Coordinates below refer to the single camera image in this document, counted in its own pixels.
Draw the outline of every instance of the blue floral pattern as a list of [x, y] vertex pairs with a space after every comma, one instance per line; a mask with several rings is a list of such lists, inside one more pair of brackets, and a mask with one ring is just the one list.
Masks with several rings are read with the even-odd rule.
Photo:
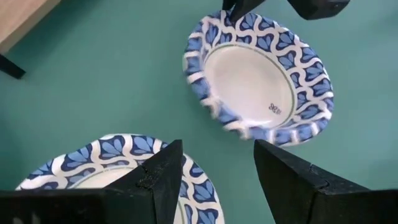
[[189, 170], [189, 174], [192, 177], [200, 177], [203, 174], [203, 170], [198, 165], [194, 164]]
[[294, 64], [294, 58], [296, 53], [294, 51], [290, 51], [287, 54], [278, 57], [278, 61], [283, 65], [283, 67], [288, 70], [290, 68], [296, 67]]
[[[228, 18], [230, 14], [231, 11], [218, 11], [204, 17], [198, 25], [201, 28], [196, 26], [185, 49], [184, 64], [188, 66], [184, 67], [184, 72], [203, 106], [210, 109], [225, 129], [240, 134], [242, 138], [292, 146], [315, 137], [326, 128], [334, 108], [332, 85], [317, 53], [300, 37], [273, 20], [249, 13], [232, 24]], [[243, 121], [212, 94], [203, 66], [208, 54], [221, 45], [228, 47], [225, 43], [252, 48], [282, 70], [296, 95], [295, 111], [289, 116], [283, 115], [287, 116], [284, 123], [268, 128], [267, 123], [253, 125]]]
[[[138, 134], [107, 135], [85, 147], [46, 162], [17, 188], [70, 189], [110, 169], [133, 169], [167, 147], [166, 142]], [[180, 200], [184, 224], [224, 224], [216, 190], [204, 171], [187, 155], [182, 158]]]
[[216, 202], [214, 197], [213, 184], [207, 180], [202, 184], [194, 184], [195, 193], [193, 197], [200, 203], [203, 202]]
[[257, 47], [265, 52], [271, 52], [271, 43], [274, 40], [273, 34], [267, 34], [263, 37], [257, 37]]
[[276, 45], [276, 50], [283, 50], [291, 45], [294, 45], [294, 34], [291, 31], [279, 34], [279, 42]]
[[87, 145], [75, 152], [69, 153], [65, 156], [65, 162], [63, 163], [63, 170], [69, 171], [76, 169], [76, 167], [83, 164], [92, 162], [90, 159], [91, 146]]
[[123, 145], [120, 139], [113, 141], [101, 141], [101, 159], [110, 159], [115, 156], [121, 156]]
[[199, 215], [198, 223], [215, 224], [217, 216], [218, 216], [218, 212], [217, 212], [217, 210], [214, 210], [214, 209], [206, 209], [206, 210], [198, 209], [198, 215]]
[[28, 179], [34, 179], [34, 178], [36, 178], [37, 176], [40, 176], [40, 175], [52, 175], [53, 174], [53, 172], [51, 170], [52, 162], [53, 162], [53, 159], [49, 160], [44, 165], [39, 167], [37, 170], [35, 170], [32, 173], [30, 173], [30, 175], [27, 178]]
[[241, 22], [241, 30], [253, 29], [257, 16], [253, 13], [246, 14]]

